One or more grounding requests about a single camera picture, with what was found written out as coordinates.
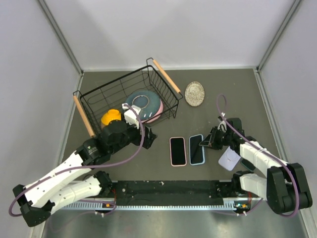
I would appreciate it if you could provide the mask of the teal edged black smartphone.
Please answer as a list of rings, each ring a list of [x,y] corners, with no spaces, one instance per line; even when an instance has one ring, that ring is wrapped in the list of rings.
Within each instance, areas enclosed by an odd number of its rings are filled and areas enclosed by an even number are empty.
[[[256,169],[256,167],[246,159],[241,160],[241,165],[243,165],[248,171],[251,172],[253,172]]]

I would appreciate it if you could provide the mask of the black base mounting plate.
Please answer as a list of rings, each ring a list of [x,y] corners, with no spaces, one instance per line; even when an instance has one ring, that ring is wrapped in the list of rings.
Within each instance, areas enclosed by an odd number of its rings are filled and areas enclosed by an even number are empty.
[[[108,194],[90,198],[114,198],[120,206],[198,206],[222,205],[224,198],[245,198],[230,181],[219,180],[121,180]]]

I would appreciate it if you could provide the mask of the aluminium slotted rail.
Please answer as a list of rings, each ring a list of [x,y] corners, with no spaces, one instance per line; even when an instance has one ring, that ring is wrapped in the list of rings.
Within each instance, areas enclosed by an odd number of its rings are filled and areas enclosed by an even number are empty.
[[[75,202],[63,207],[62,210],[111,211],[113,208],[114,206],[108,203]],[[118,211],[236,211],[237,209],[249,210],[250,206],[235,200],[224,200],[220,205],[117,205],[115,208]]]

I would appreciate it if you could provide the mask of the lilac phone case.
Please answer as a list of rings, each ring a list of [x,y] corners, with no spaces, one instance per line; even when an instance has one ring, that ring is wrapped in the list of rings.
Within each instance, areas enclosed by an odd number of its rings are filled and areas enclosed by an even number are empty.
[[[235,166],[240,161],[241,157],[235,151],[233,151],[230,147],[227,147],[225,152],[220,157],[218,163],[224,169],[228,171],[232,171]]]

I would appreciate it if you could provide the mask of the blue glazed ceramic plate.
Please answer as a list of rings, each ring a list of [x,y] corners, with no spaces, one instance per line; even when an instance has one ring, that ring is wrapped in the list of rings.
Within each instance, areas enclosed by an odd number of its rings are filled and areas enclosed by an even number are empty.
[[[125,103],[130,106],[135,105],[141,109],[139,117],[142,120],[144,114],[148,114],[154,110],[157,110],[160,105],[160,97],[149,90],[136,91],[130,94]]]

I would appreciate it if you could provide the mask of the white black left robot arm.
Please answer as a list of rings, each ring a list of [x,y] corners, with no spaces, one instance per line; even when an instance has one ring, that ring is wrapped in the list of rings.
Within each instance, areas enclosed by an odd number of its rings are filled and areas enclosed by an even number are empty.
[[[114,120],[46,176],[29,185],[17,185],[13,193],[27,226],[35,227],[43,223],[53,213],[73,202],[110,195],[112,181],[108,173],[100,170],[102,165],[127,145],[149,149],[156,138],[157,135],[146,125],[135,126],[124,120]],[[93,169],[99,171],[83,182],[72,183]]]

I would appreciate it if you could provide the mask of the yellow ribbed bowl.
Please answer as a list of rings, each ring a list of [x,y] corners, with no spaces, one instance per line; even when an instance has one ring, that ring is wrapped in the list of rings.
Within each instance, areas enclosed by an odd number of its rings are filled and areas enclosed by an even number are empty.
[[[121,112],[119,110],[108,110],[101,118],[101,128],[109,125],[113,120],[121,120]]]

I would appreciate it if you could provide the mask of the pink plate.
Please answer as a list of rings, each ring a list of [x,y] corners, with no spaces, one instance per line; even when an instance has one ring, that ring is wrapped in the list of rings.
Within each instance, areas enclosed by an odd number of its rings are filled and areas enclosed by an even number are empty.
[[[163,112],[163,102],[162,102],[162,100],[160,100],[160,105],[159,105],[158,109],[154,110],[148,114],[144,114],[144,116],[142,117],[142,123],[152,123],[152,122],[156,121],[157,119],[159,119],[162,112]]]

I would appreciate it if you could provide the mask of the speckled oval dish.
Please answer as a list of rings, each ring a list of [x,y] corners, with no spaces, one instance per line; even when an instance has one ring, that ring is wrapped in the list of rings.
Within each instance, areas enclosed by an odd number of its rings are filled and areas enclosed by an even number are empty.
[[[201,83],[193,81],[185,89],[185,101],[192,107],[201,105],[205,98],[205,91]]]

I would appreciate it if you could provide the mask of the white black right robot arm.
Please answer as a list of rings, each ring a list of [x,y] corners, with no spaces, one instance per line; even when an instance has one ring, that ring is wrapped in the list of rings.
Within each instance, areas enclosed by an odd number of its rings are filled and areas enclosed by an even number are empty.
[[[213,150],[226,146],[263,174],[260,177],[253,172],[236,172],[231,184],[235,195],[251,192],[265,200],[279,215],[312,207],[313,199],[304,168],[299,163],[288,163],[275,157],[256,139],[245,136],[239,118],[221,120],[199,146]]]

